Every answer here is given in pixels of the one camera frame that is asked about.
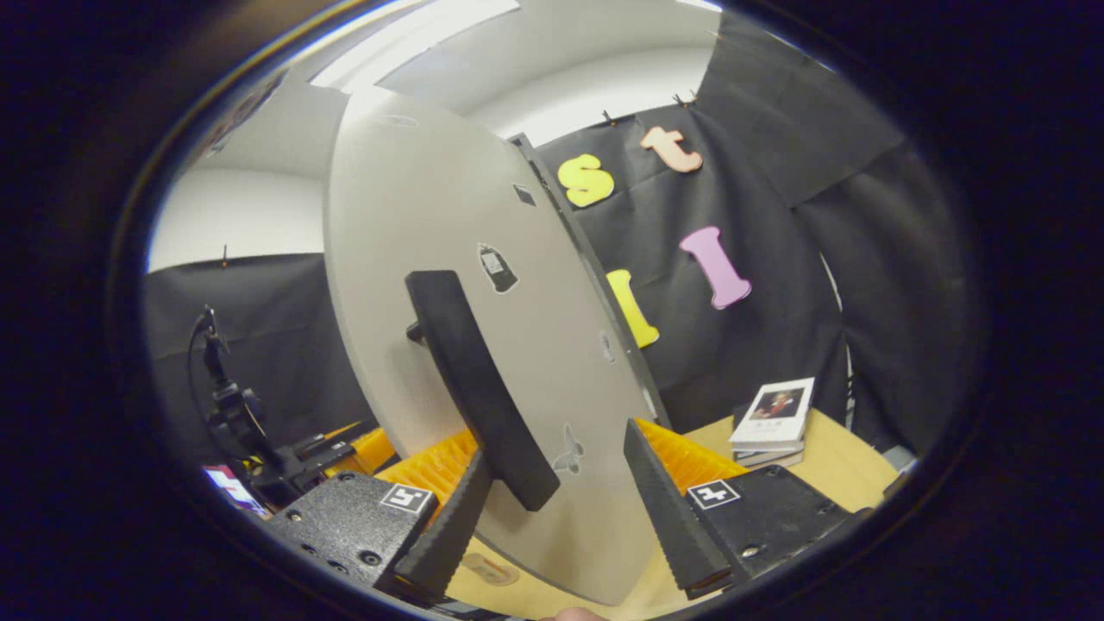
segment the white wall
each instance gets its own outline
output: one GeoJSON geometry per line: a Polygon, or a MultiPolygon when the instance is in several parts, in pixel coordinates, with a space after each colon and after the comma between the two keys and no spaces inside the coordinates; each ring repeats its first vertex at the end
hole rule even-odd
{"type": "Polygon", "coordinates": [[[602,123],[605,109],[618,117],[690,101],[698,91],[712,48],[651,50],[611,56],[530,82],[468,118],[506,138],[524,131],[539,146],[602,123]]]}
{"type": "Polygon", "coordinates": [[[147,272],[227,256],[322,252],[322,181],[277,172],[192,169],[172,188],[147,272]]]}

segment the wooden table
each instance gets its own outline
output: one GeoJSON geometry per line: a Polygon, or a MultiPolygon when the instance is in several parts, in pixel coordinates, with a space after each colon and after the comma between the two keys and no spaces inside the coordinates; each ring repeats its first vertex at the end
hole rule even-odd
{"type": "MultiPolygon", "coordinates": [[[[732,419],[725,419],[686,436],[731,459],[731,433],[732,419]]],[[[878,506],[882,491],[896,478],[896,471],[881,454],[818,410],[809,410],[805,459],[788,470],[850,512],[878,506]]],[[[640,545],[651,547],[651,558],[636,587],[616,607],[586,601],[523,571],[517,582],[492,587],[465,567],[456,570],[447,594],[471,606],[524,619],[551,617],[571,607],[587,608],[612,621],[648,619],[686,608],[689,600],[675,585],[655,534],[640,545]]],[[[481,554],[495,564],[509,565],[476,538],[468,544],[468,552],[481,554]]],[[[715,594],[719,592],[694,600],[694,603],[715,594]]]]}

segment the white curved board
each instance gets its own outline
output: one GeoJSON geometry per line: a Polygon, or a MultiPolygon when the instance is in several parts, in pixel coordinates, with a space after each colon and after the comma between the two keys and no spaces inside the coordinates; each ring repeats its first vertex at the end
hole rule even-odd
{"type": "Polygon", "coordinates": [[[400,455],[465,428],[429,351],[405,335],[415,322],[406,275],[453,270],[561,482],[535,513],[496,482],[477,535],[561,589],[622,601],[654,540],[622,453],[625,421],[651,418],[651,408],[626,355],[634,346],[520,150],[440,108],[380,88],[358,92],[338,133],[325,218],[341,336],[400,455]],[[498,255],[488,259],[480,244],[498,255]],[[565,427],[575,442],[565,441],[565,427]]]}

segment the book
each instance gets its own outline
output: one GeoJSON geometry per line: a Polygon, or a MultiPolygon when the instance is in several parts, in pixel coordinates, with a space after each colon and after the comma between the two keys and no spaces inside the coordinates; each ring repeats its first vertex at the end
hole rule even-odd
{"type": "Polygon", "coordinates": [[[804,450],[805,441],[802,441],[802,445],[797,449],[797,451],[788,449],[785,451],[734,451],[732,459],[737,464],[747,467],[766,462],[773,462],[775,460],[793,455],[794,453],[799,453],[804,450]]]}
{"type": "MultiPolygon", "coordinates": [[[[767,454],[768,455],[771,455],[771,454],[777,455],[778,453],[771,452],[771,453],[767,453],[767,454]]],[[[747,470],[758,470],[761,467],[766,467],[768,465],[778,465],[778,466],[782,466],[782,467],[789,467],[792,465],[796,465],[796,464],[802,463],[802,460],[805,459],[805,451],[798,451],[796,453],[783,453],[782,455],[783,456],[776,456],[774,459],[771,459],[771,460],[767,460],[767,461],[763,461],[763,462],[756,462],[754,464],[741,463],[740,465],[746,467],[747,470]]]]}
{"type": "Polygon", "coordinates": [[[816,378],[765,383],[729,442],[741,451],[799,451],[816,378]]]}

